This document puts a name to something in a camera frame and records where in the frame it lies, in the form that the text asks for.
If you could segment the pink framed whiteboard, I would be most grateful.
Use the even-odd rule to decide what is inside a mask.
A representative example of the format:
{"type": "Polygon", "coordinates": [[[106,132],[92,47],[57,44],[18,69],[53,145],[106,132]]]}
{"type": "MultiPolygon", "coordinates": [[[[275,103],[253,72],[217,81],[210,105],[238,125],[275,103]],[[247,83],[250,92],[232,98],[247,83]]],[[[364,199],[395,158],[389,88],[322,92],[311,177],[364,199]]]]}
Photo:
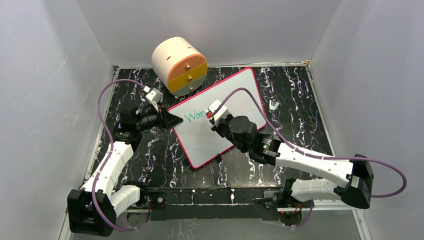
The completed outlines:
{"type": "Polygon", "coordinates": [[[172,106],[169,113],[183,119],[183,122],[174,127],[174,132],[182,146],[190,165],[198,169],[211,161],[218,154],[222,154],[233,145],[227,139],[211,130],[212,124],[207,118],[208,107],[215,100],[224,100],[233,90],[246,88],[252,94],[238,91],[224,104],[234,116],[246,116],[254,122],[258,129],[266,126],[261,112],[255,103],[263,105],[260,90],[252,68],[245,68],[226,79],[200,91],[194,96],[172,106]]]}

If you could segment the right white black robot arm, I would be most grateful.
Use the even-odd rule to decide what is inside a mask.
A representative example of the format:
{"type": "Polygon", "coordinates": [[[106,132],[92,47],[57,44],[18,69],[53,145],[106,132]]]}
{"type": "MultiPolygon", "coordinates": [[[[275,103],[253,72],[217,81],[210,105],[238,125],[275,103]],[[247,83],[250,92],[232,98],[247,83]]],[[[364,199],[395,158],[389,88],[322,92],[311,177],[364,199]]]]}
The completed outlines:
{"type": "Polygon", "coordinates": [[[277,136],[259,132],[246,116],[214,120],[211,130],[230,141],[256,163],[287,167],[317,176],[317,179],[288,179],[278,202],[295,207],[309,200],[342,201],[357,209],[369,209],[372,198],[374,173],[363,160],[330,160],[327,155],[312,157],[311,153],[291,148],[277,136]]]}

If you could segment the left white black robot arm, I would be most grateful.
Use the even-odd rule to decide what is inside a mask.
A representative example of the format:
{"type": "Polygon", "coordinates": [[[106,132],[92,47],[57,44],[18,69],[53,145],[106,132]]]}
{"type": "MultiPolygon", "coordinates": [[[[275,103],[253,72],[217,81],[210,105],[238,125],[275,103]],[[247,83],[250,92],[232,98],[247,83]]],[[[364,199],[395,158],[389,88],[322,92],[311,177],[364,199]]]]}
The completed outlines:
{"type": "Polygon", "coordinates": [[[108,237],[117,229],[128,231],[127,226],[116,225],[117,218],[129,207],[150,207],[152,202],[141,182],[128,181],[115,191],[121,171],[146,131],[155,127],[167,131],[183,121],[159,102],[121,112],[113,131],[108,131],[111,144],[103,160],[89,180],[67,196],[70,231],[101,237],[108,237]]]}

